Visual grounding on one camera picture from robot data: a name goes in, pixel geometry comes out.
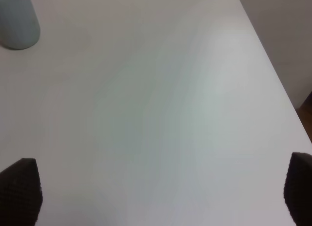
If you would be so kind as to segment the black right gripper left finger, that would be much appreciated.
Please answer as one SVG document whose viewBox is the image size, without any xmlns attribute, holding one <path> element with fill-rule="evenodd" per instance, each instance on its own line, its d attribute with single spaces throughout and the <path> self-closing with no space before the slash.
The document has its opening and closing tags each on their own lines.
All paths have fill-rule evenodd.
<svg viewBox="0 0 312 226">
<path fill-rule="evenodd" d="M 43 202 L 34 158 L 22 158 L 0 173 L 0 224 L 34 226 Z"/>
</svg>

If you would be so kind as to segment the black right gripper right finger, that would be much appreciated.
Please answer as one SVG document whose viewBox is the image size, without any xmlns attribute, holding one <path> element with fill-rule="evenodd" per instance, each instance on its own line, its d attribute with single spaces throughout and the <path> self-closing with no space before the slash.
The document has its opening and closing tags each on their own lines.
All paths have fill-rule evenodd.
<svg viewBox="0 0 312 226">
<path fill-rule="evenodd" d="M 284 200 L 297 226 L 312 225 L 312 156 L 293 152 L 284 185 Z"/>
</svg>

